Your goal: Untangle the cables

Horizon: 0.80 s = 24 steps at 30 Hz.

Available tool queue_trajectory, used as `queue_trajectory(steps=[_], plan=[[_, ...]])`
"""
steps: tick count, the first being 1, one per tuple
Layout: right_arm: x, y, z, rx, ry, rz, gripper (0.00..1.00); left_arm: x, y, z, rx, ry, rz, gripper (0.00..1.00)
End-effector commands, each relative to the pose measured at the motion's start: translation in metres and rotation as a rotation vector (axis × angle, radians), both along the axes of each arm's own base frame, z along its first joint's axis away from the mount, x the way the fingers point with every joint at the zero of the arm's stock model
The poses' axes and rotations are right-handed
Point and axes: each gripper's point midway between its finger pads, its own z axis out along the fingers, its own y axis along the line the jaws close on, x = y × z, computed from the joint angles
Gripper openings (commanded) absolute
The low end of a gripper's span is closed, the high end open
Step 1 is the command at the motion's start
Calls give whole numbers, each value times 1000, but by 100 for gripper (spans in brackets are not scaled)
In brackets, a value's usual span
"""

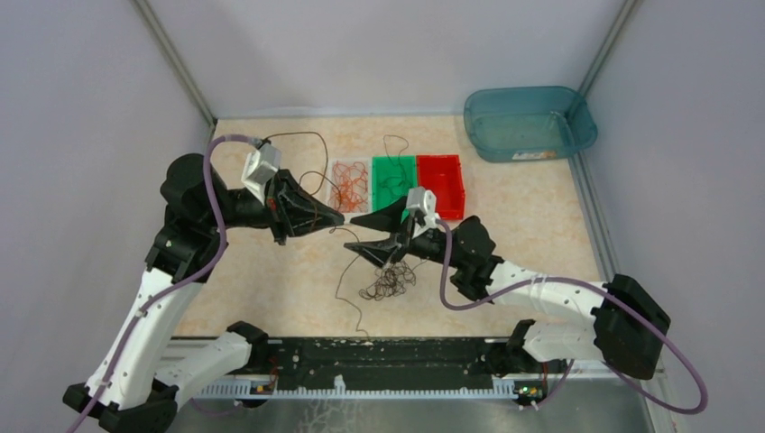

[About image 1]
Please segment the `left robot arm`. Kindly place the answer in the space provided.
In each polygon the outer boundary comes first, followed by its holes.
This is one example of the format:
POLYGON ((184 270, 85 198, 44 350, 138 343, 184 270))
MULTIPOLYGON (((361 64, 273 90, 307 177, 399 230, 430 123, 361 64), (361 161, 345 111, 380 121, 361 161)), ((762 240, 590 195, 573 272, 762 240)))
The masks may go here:
POLYGON ((268 169, 259 194, 229 189, 206 157, 176 159, 161 185, 164 224, 118 337, 97 370, 72 384, 63 402, 108 432, 164 432, 179 409, 220 377, 275 366, 268 335, 244 321, 167 367, 161 356, 190 302, 221 258, 232 227, 269 230, 278 244, 344 223, 285 169, 268 169))

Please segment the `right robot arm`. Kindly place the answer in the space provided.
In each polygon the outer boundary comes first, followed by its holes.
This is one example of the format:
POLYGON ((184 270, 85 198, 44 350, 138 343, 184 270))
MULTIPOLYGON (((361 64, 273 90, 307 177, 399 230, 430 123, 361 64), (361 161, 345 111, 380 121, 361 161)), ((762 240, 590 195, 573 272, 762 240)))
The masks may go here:
POLYGON ((453 285, 468 300, 462 310, 493 303, 556 318, 522 319, 515 326, 508 359, 520 372, 566 359, 603 362, 638 380, 654 376, 671 320, 636 279, 616 274, 590 282, 534 272, 494 254, 496 244, 478 216, 446 229, 430 203, 400 198, 352 217, 352 224, 388 236, 347 243, 346 249, 379 268, 407 255, 440 264, 439 297, 445 299, 447 285, 453 285))

